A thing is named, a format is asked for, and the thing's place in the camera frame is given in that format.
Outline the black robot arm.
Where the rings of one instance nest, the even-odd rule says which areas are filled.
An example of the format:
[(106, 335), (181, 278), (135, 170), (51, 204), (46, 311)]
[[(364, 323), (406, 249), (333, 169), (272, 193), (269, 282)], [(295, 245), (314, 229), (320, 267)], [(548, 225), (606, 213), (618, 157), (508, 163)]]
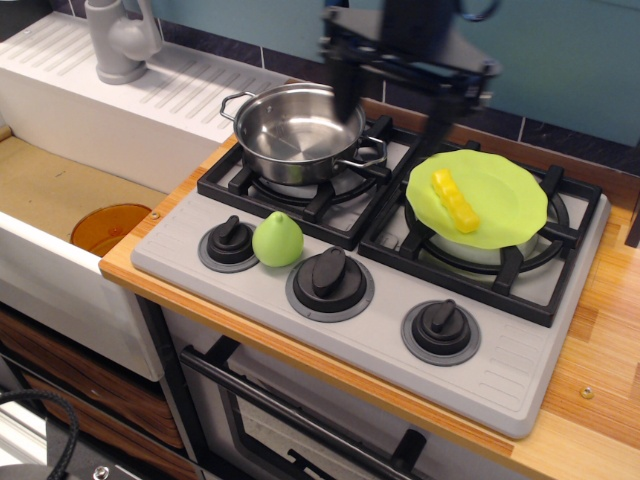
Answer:
[(340, 120), (359, 105), (367, 81), (379, 77), (432, 100), (417, 154), (435, 154), (453, 125), (477, 111), (501, 65), (469, 43), (454, 19), (482, 22), (499, 4), (477, 13), (461, 1), (386, 1), (382, 9), (325, 9), (321, 52)]

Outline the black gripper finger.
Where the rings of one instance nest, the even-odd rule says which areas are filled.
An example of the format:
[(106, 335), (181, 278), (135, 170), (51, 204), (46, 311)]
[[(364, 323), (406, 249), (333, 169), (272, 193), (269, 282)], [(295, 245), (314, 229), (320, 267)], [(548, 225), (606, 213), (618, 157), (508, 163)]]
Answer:
[(422, 152), (435, 153), (453, 125), (466, 114), (466, 111), (467, 101), (463, 96), (445, 94), (434, 97), (422, 134)]
[(366, 81), (364, 70), (358, 63), (344, 59), (329, 59), (329, 80), (334, 92), (336, 118), (346, 123), (359, 106)]

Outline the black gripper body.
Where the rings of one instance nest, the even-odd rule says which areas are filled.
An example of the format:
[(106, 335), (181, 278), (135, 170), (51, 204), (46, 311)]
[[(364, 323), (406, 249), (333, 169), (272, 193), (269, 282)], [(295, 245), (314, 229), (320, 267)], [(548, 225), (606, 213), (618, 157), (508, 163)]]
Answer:
[(456, 28), (488, 20), (498, 1), (385, 1), (380, 10), (329, 6), (323, 12), (321, 51), (329, 59), (358, 63), (363, 79), (378, 76), (425, 96), (463, 96), (467, 108), (486, 97), (500, 64)]

